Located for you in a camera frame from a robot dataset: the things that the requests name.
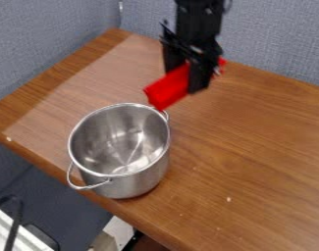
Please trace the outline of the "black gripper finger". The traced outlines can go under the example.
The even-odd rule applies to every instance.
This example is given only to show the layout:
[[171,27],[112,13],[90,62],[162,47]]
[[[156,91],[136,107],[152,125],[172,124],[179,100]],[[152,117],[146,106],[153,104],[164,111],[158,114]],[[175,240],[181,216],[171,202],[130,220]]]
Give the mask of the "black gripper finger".
[[169,43],[166,41],[164,41],[161,45],[162,45],[164,69],[169,73],[176,68],[183,66],[187,62],[185,45],[181,43]]
[[209,86],[217,63],[203,56],[189,57],[188,93],[193,94]]

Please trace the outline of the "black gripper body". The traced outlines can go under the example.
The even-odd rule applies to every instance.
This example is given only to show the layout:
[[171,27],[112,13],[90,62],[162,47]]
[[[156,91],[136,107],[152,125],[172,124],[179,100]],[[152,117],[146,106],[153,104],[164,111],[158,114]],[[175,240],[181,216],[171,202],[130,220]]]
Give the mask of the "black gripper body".
[[185,59],[203,56],[217,63],[224,50],[217,42],[221,34],[224,14],[229,10],[228,0],[173,0],[176,4],[175,29],[161,23],[160,42],[185,45]]

